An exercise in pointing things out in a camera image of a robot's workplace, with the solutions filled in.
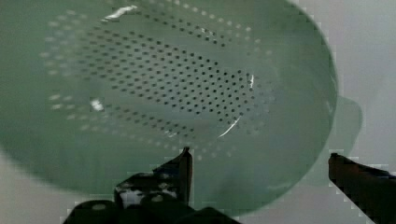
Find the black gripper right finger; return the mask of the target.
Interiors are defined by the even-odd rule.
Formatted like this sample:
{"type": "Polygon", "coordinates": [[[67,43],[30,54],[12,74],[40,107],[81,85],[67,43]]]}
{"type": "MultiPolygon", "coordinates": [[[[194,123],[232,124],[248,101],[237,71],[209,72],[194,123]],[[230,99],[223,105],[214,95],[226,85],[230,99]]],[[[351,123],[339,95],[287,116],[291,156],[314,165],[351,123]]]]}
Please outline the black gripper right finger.
{"type": "Polygon", "coordinates": [[[330,181],[374,224],[395,224],[394,175],[357,163],[337,153],[331,154],[328,166],[330,181]]]}

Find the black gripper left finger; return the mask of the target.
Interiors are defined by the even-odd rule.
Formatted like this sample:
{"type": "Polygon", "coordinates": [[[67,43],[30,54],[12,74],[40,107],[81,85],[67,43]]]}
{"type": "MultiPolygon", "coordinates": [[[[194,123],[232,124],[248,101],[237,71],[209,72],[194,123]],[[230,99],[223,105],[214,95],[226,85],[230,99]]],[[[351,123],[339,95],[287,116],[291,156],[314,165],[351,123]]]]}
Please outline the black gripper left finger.
{"type": "Polygon", "coordinates": [[[120,182],[113,200],[78,204],[62,224],[240,224],[213,207],[190,207],[191,178],[192,156],[184,147],[151,172],[120,182]]]}

